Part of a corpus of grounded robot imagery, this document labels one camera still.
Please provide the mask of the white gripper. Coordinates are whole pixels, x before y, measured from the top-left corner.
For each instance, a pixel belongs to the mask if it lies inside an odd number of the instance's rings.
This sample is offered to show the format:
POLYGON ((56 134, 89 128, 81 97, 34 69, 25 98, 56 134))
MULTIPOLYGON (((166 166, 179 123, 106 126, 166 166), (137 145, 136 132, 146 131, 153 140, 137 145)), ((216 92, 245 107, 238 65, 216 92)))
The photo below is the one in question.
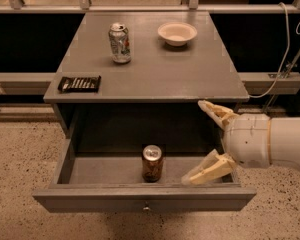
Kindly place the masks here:
POLYGON ((234 171, 237 164, 244 168, 268 168, 270 118, 264 114, 242 114, 206 100, 198 102, 205 112, 222 130, 226 153, 212 150, 199 165, 181 178, 186 186, 202 185, 222 178, 234 171))

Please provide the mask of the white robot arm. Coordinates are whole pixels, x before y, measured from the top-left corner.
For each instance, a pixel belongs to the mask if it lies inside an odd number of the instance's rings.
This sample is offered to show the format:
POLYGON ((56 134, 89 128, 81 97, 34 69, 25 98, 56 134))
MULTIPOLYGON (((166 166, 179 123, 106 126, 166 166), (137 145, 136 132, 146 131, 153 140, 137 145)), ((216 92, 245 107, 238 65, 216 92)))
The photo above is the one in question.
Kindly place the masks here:
POLYGON ((211 151, 181 178, 182 184, 206 184, 233 172, 237 166, 268 168, 278 165, 300 171, 300 117, 239 115, 206 100, 199 101, 198 105, 222 130, 224 152, 211 151))

